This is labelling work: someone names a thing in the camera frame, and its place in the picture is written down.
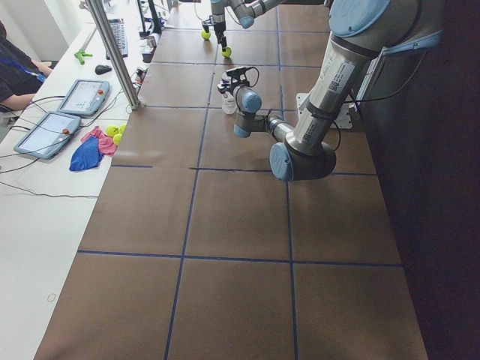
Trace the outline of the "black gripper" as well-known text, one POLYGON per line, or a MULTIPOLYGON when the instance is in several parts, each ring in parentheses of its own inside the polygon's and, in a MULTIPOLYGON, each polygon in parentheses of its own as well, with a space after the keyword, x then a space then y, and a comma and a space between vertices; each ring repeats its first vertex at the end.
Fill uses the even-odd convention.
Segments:
POLYGON ((217 42, 221 46, 221 49, 225 51, 227 49, 227 38, 225 32, 225 22, 216 22, 214 24, 214 31, 217 34, 217 42))
POLYGON ((234 98, 242 98, 248 90, 247 80, 233 80, 224 81, 226 91, 229 92, 234 98))

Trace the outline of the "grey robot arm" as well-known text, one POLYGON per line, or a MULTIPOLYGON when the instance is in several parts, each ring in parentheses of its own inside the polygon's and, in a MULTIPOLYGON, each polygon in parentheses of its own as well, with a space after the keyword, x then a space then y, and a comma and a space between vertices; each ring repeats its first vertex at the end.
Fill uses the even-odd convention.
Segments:
POLYGON ((217 38, 217 43, 222 50, 229 50, 226 31, 226 10, 230 9, 235 14, 239 25, 243 29, 248 29, 254 24, 257 17, 262 16, 278 5, 323 5, 330 8, 333 1, 282 1, 282 0, 211 0, 211 14, 208 19, 202 21, 202 38, 208 41, 211 37, 210 28, 212 27, 217 38))
POLYGON ((326 177, 335 168, 336 155, 323 139, 362 68, 381 54, 436 46, 444 9, 444 1, 334 1, 319 77, 304 100, 296 126, 280 116, 259 115, 262 101, 245 76, 247 67, 223 72, 217 88, 235 101, 235 135, 270 133, 277 142, 271 147, 269 163, 281 181, 326 177))

